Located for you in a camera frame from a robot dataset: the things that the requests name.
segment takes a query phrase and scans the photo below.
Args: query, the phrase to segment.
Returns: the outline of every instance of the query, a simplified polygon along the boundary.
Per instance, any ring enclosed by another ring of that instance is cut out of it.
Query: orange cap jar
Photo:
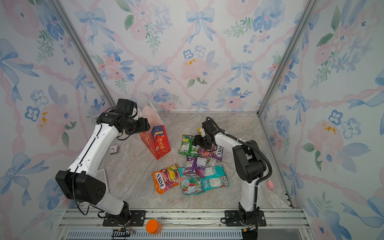
[[[151,219],[147,222],[147,225],[146,225],[146,229],[147,229],[147,232],[151,233],[151,234],[159,234],[162,230],[162,225],[161,223],[159,223],[158,221],[154,220],[154,219]]]

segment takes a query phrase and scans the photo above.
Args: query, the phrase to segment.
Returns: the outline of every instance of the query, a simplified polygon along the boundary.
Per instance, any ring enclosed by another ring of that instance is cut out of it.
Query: pink pig toy
[[[271,180],[268,179],[266,185],[268,186],[268,188],[270,190],[273,190],[273,188],[275,187],[275,185],[273,184],[273,182]]]

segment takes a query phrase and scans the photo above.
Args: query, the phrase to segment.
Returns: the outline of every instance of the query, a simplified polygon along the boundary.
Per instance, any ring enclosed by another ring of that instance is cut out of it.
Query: red paper bag
[[[153,105],[152,108],[145,106],[141,112],[141,117],[148,119],[148,123],[151,126],[149,131],[140,133],[141,140],[152,152],[153,156],[159,159],[170,152],[169,140],[164,123]]]

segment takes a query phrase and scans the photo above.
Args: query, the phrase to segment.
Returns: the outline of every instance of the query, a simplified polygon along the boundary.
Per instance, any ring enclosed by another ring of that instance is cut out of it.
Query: blue ribbon bow
[[[303,97],[303,94],[301,93],[300,90],[296,91],[295,98],[298,101],[293,107],[291,106],[285,106],[285,107],[286,107],[286,111],[288,111],[289,109],[296,110],[296,108],[298,108],[297,114],[296,114],[296,124],[295,124],[297,125],[297,121],[301,122],[301,108],[303,108],[303,112],[307,111],[311,107],[311,102],[309,100],[306,100]]]
[[[298,189],[301,189],[304,187],[304,182],[301,178],[299,178],[299,175],[296,172],[296,167],[293,165],[293,163],[289,165],[289,169],[292,172],[290,175],[287,175],[284,171],[282,172],[283,172],[283,175],[286,176],[289,180],[292,180],[293,178],[295,178],[292,181],[291,195],[296,195],[296,186]]]
[[[73,80],[73,86],[76,88],[76,89],[79,89],[79,87],[81,86],[81,88],[83,89],[84,91],[84,104],[87,104],[88,103],[88,99],[87,99],[87,88],[85,86],[88,86],[90,88],[95,88],[92,84],[93,84],[93,81],[84,81],[84,79],[87,78],[87,74],[85,74],[85,71],[84,69],[80,68],[79,70],[79,75],[77,76],[77,78],[75,78]]]
[[[375,82],[380,86],[384,86],[384,70],[382,70],[379,73],[379,75],[375,79]],[[360,100],[360,99],[351,99],[351,100],[348,100],[347,102],[351,104],[349,108],[354,108],[364,104],[369,107],[377,107],[384,103],[384,91],[382,91],[381,93],[379,93],[378,95],[376,95],[374,98],[372,98],[367,102],[364,102],[363,100]],[[380,122],[380,135],[383,135],[383,134],[384,134],[384,114],[381,117],[381,122]]]
[[[208,106],[208,104],[209,104],[209,101],[207,99],[203,101],[191,101],[191,105],[196,106],[196,111],[199,111],[200,107],[205,112],[209,111],[209,109],[205,107],[205,106]]]
[[[168,67],[165,63],[162,63],[159,66],[148,65],[145,67],[145,69],[149,73],[153,72],[154,76],[155,76],[155,78],[152,81],[150,81],[148,83],[148,85],[153,86],[155,81],[159,79],[159,74],[160,74],[161,78],[164,79],[164,81],[166,81],[168,84],[170,84],[170,82],[168,80],[170,80],[171,78],[162,73],[162,72],[165,72],[165,73],[168,72]]]
[[[92,30],[92,35],[89,36],[89,38],[87,39],[87,42],[89,43],[92,43],[93,44],[93,38],[94,36],[97,35],[98,31],[97,31],[97,27],[98,26],[100,28],[100,30],[107,36],[109,37],[110,39],[112,39],[113,41],[115,41],[115,39],[112,37],[112,34],[114,34],[115,32],[114,31],[111,31],[109,29],[106,29],[105,27],[103,27],[100,23],[98,23],[97,21],[99,22],[102,22],[102,23],[105,23],[106,20],[105,20],[105,14],[103,12],[103,10],[101,8],[95,8],[93,10],[93,12],[83,12],[83,11],[77,11],[75,12],[75,15],[77,17],[77,19],[81,22],[81,23],[86,23],[88,22],[89,20],[89,25],[91,26],[91,30]]]
[[[210,22],[210,23],[213,22],[214,16],[215,16],[215,10],[213,8],[208,8],[204,12],[188,11],[187,12],[187,21],[189,23],[193,23],[194,21],[196,21],[196,27],[195,27],[195,33],[190,35],[185,40],[185,42],[189,42],[189,44],[190,44],[192,42],[193,37],[200,33],[201,26],[200,26],[200,20],[199,19],[204,20],[204,21],[201,21],[201,25],[203,26],[205,34],[208,36],[209,39],[211,39],[211,41],[213,41],[212,34],[215,34],[216,32],[214,30],[210,29],[205,24],[205,21]]]
[[[0,189],[1,189],[0,194],[4,194],[9,190],[12,180],[25,189],[22,197],[23,206],[25,206],[25,203],[27,200],[32,200],[27,190],[29,186],[29,180],[26,177],[15,176],[15,175],[38,173],[49,168],[49,167],[43,167],[44,160],[42,160],[40,163],[36,164],[35,166],[22,170],[30,162],[31,162],[31,159],[27,155],[25,155],[24,153],[18,153],[13,157],[12,167],[8,169],[5,176],[0,177]]]
[[[8,59],[18,58],[18,57],[19,57],[19,54],[16,52],[12,44],[4,38],[0,39],[0,68],[5,72],[5,74],[8,75],[8,77],[12,80],[13,84],[15,85],[12,88],[12,93],[11,93],[12,101],[14,103],[16,102],[17,98],[22,101],[22,97],[20,96],[19,90],[17,89],[17,84],[19,83],[19,77],[17,76],[17,74],[12,68],[2,63],[2,61],[6,62],[11,67],[25,74],[28,74],[34,77],[40,77],[39,75],[31,71],[33,68],[33,64],[29,64],[29,65],[18,64],[8,60]]]
[[[245,78],[245,80],[247,82],[249,82],[249,78],[252,77],[252,75],[249,75],[245,70],[251,70],[253,68],[253,64],[254,62],[253,61],[248,61],[246,63],[232,63],[231,64],[231,69],[232,70],[236,70],[237,69],[237,73],[236,73],[236,76],[234,78],[231,78],[227,81],[227,83],[231,83],[235,78],[238,78],[240,77],[240,74],[241,74],[241,71],[243,69],[243,76]]]

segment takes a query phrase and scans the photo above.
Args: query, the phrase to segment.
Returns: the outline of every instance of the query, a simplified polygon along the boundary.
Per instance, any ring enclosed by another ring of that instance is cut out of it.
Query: orange lid
[[[151,219],[147,222],[146,229],[147,229],[147,232],[154,233],[157,231],[158,227],[159,227],[159,222],[154,219]]]

